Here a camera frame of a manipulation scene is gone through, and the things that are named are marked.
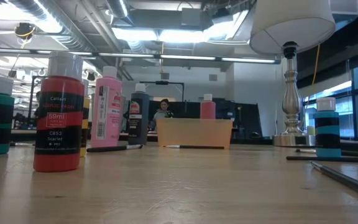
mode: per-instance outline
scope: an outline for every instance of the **white lamp shade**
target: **white lamp shade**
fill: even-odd
[[[250,46],[260,54],[280,54],[289,41],[308,50],[335,32],[329,0],[258,0]]]

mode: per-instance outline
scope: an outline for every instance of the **lamp stand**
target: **lamp stand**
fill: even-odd
[[[287,59],[287,71],[285,72],[285,90],[283,99],[283,111],[286,114],[286,130],[280,135],[273,136],[274,146],[315,146],[316,138],[314,135],[307,135],[299,128],[299,113],[302,109],[302,98],[296,86],[296,48],[295,42],[287,42],[283,46],[283,54]]]

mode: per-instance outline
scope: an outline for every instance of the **wooden table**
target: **wooden table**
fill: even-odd
[[[87,154],[37,173],[32,147],[0,156],[0,223],[358,223],[358,193],[287,162],[294,149],[166,149]],[[358,178],[358,164],[322,163]]]

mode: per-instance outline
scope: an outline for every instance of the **silver lamp base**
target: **silver lamp base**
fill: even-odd
[[[281,147],[313,147],[316,145],[316,136],[276,135],[273,136],[273,145]]]

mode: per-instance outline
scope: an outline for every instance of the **red bottle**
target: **red bottle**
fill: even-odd
[[[36,171],[73,170],[80,163],[82,64],[80,56],[68,52],[49,55],[48,77],[41,84],[34,154]]]
[[[204,94],[204,101],[201,102],[200,118],[216,119],[216,105],[212,101],[212,94]]]

